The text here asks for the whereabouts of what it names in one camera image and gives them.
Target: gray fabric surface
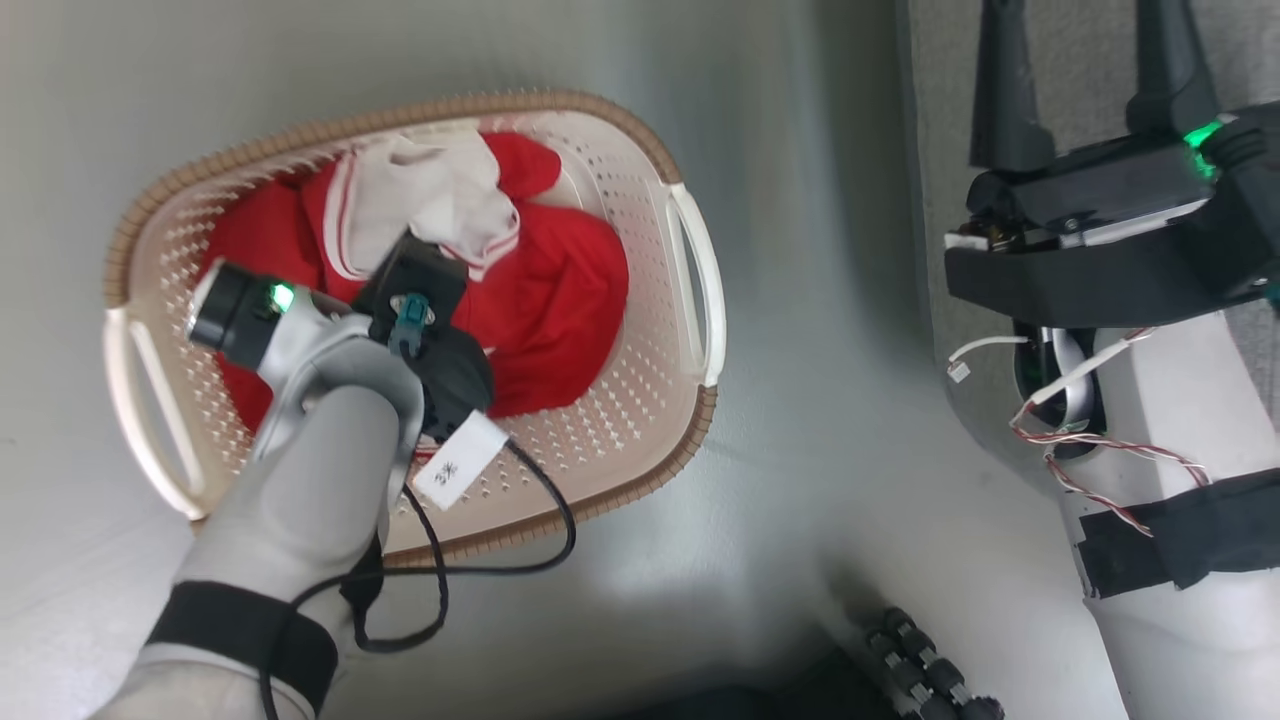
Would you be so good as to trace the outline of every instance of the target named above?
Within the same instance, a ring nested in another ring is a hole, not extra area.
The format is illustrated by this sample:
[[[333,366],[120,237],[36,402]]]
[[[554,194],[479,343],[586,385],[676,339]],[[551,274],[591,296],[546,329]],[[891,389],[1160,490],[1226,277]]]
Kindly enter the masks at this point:
[[[947,295],[942,234],[966,219],[965,193],[978,0],[910,0],[906,13],[919,156],[919,202],[938,365],[960,345],[1005,334],[1004,318]],[[1280,3],[1193,1],[1201,37],[1224,108],[1280,97]],[[1120,136],[1124,106],[1135,88],[1133,0],[1028,0],[1028,40],[1041,120],[1059,152]],[[1275,375],[1280,333],[1265,304],[1229,313],[1231,329],[1272,416],[1280,409]],[[1019,397],[1009,352],[991,350],[968,360],[973,375],[947,382],[952,406],[974,438],[1033,483],[1050,487],[1039,454],[1007,429]]]

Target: red fabric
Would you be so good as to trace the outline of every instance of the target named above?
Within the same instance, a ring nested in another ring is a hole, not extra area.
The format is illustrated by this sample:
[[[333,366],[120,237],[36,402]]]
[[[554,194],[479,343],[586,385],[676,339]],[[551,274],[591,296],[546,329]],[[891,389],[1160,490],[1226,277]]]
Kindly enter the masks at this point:
[[[613,228],[581,210],[527,202],[556,184],[559,155],[518,133],[484,136],[498,159],[498,187],[521,217],[520,245],[468,282],[453,325],[492,348],[503,418],[561,407],[595,380],[626,311],[626,254]],[[347,281],[323,259],[324,205],[335,164],[300,181],[276,181],[223,215],[210,234],[206,269],[223,256],[255,273],[312,287],[344,302],[362,283]],[[257,430],[271,391],[253,373],[218,357],[241,420]]]

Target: beige perforated basket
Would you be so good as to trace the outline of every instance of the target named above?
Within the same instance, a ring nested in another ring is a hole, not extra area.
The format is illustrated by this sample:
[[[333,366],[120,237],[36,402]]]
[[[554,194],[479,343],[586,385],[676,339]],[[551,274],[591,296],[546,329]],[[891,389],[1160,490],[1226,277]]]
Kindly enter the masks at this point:
[[[214,511],[253,442],[212,355],[183,333],[218,217],[271,178],[379,136],[458,128],[516,131],[559,152],[562,177],[540,200],[612,223],[631,272],[622,332],[590,391],[570,407],[500,424],[552,474],[580,520],[653,492],[692,459],[716,409],[724,301],[707,227],[667,149],[634,115],[590,95],[454,97],[311,123],[197,160],[147,188],[120,220],[105,277],[111,398],[146,477],[192,521]],[[453,557],[563,529],[541,486],[506,454],[461,502],[430,512]],[[422,562],[425,544],[412,515],[397,509],[390,561]]]

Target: basket rim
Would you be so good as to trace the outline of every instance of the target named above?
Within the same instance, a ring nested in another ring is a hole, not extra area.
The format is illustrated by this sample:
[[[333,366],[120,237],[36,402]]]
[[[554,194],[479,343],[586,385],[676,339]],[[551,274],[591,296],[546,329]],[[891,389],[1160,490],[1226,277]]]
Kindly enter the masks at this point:
[[[143,228],[165,202],[193,184],[274,155],[360,135],[431,122],[536,111],[576,111],[594,115],[630,137],[648,156],[664,183],[682,182],[680,169],[671,152],[644,122],[611,100],[572,90],[456,96],[344,119],[303,123],[187,163],[170,170],[146,188],[120,218],[106,254],[106,268],[102,277],[106,309],[119,309],[129,302],[129,270],[133,264],[133,251]],[[717,387],[700,384],[689,425],[676,447],[662,461],[637,478],[572,503],[575,521],[582,523],[634,502],[653,493],[676,477],[676,473],[682,470],[701,447],[716,414],[717,398]],[[198,533],[204,521],[193,521],[192,530]],[[549,510],[517,523],[445,541],[442,550],[447,559],[456,560],[504,547],[516,547],[563,530],[564,521],[559,514]],[[419,547],[389,553],[385,562],[389,566],[403,568],[431,565],[433,560],[429,547]]]

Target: basket handle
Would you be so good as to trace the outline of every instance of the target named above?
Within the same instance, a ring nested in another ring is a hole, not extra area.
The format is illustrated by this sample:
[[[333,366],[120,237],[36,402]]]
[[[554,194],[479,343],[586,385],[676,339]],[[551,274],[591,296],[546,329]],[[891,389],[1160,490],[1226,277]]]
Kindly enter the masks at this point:
[[[675,208],[680,224],[684,227],[684,236],[694,256],[699,284],[703,290],[703,329],[705,334],[701,366],[703,386],[716,387],[719,382],[719,374],[724,369],[724,352],[728,347],[724,286],[721,283],[719,264],[716,261],[712,236],[707,231],[707,222],[703,220],[703,211],[698,209],[698,202],[682,182],[669,186],[669,191],[671,206]],[[695,323],[696,318],[690,318],[690,322]]]
[[[178,411],[178,404],[173,395],[173,388],[160,369],[160,359],[151,341],[151,334],[141,323],[132,322],[125,307],[111,307],[106,311],[106,327],[102,331],[102,352],[106,364],[106,384],[111,392],[111,404],[115,406],[115,415],[124,429],[124,439],[142,465],[142,471],[169,505],[186,515],[191,520],[198,520],[209,512],[197,500],[204,489],[200,465],[196,462],[195,447],[191,434],[183,424]],[[136,357],[142,359],[142,369],[146,372],[160,411],[164,415],[169,434],[178,450],[183,465],[187,468],[186,482],[177,478],[177,473],[169,460],[160,451],[160,438],[152,423],[150,413],[145,410],[146,401],[142,397],[140,384],[138,364]]]

